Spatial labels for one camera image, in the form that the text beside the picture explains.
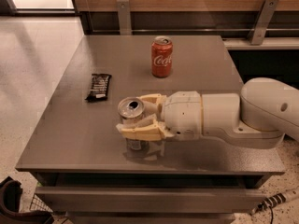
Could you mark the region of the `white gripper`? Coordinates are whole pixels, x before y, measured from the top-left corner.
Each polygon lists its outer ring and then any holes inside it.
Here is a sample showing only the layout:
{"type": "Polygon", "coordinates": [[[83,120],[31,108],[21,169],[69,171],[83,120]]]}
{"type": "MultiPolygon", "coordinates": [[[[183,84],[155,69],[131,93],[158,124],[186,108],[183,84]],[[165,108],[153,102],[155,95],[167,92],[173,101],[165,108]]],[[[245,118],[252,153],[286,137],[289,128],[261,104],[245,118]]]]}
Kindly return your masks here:
{"type": "Polygon", "coordinates": [[[117,124],[119,133],[127,139],[161,141],[173,136],[179,141],[197,140],[202,134],[202,99],[196,91],[178,91],[169,97],[160,93],[139,96],[148,114],[138,122],[117,124]]]}

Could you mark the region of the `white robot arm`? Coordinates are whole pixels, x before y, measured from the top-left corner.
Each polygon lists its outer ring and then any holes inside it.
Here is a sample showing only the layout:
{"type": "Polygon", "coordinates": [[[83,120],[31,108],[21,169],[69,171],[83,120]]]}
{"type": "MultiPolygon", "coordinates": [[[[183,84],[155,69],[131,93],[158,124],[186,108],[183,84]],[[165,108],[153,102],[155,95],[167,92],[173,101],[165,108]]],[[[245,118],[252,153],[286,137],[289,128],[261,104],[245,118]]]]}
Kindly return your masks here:
{"type": "Polygon", "coordinates": [[[178,91],[128,97],[119,102],[122,137],[134,141],[220,140],[269,149],[288,135],[299,139],[299,90],[258,77],[239,94],[178,91]]]}

